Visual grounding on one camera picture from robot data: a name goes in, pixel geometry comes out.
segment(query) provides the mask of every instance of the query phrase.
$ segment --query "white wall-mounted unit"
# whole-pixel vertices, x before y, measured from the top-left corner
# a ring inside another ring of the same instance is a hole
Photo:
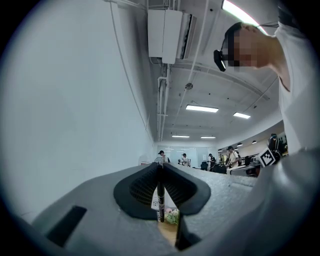
[[[162,62],[166,64],[174,64],[176,58],[186,59],[196,20],[193,15],[177,10],[149,10],[149,57],[162,58]]]

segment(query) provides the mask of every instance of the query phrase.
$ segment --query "neck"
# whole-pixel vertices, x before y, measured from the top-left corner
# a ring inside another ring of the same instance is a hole
[[[284,50],[275,36],[268,36],[266,44],[267,64],[266,66],[272,69],[281,77],[283,69],[286,66],[286,58]]]

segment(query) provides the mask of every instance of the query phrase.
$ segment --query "ceiling light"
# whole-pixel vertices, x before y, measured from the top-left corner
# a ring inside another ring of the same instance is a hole
[[[268,35],[268,33],[261,26],[259,26],[258,22],[256,22],[249,14],[247,14],[244,10],[240,9],[238,6],[234,5],[233,3],[227,0],[224,0],[222,3],[222,9],[232,14],[233,16],[236,16],[242,22],[254,25],[262,33],[264,33],[265,35]]]
[[[219,108],[215,108],[215,107],[194,106],[194,105],[187,105],[185,109],[186,110],[213,112],[213,113],[216,113],[219,110]]]
[[[245,119],[250,118],[250,115],[241,114],[241,113],[238,113],[238,112],[234,113],[233,115],[234,115],[235,117],[238,117],[238,118],[245,118]]]
[[[190,136],[172,135],[173,138],[189,138]]]

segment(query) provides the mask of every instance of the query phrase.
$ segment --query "ceiling fixture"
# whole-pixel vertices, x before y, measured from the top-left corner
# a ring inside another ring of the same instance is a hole
[[[187,105],[185,109],[186,110],[212,112],[212,113],[216,113],[219,110],[219,108],[215,108],[215,107],[195,106],[195,105]]]
[[[234,115],[235,117],[238,117],[238,118],[245,118],[245,119],[250,118],[250,115],[241,114],[241,113],[238,113],[238,112],[235,112],[233,115]]]
[[[172,135],[173,138],[189,138],[190,136]]]
[[[222,9],[232,14],[233,16],[236,16],[240,21],[254,25],[262,33],[268,35],[268,33],[261,26],[259,26],[258,22],[256,22],[249,14],[240,9],[238,6],[234,5],[232,2],[224,0],[222,3]]]

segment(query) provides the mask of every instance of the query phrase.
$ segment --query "air conditioner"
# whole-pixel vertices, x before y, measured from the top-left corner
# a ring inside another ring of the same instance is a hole
[[[149,10],[149,57],[162,58],[166,64],[188,58],[196,21],[192,14],[177,10]]]

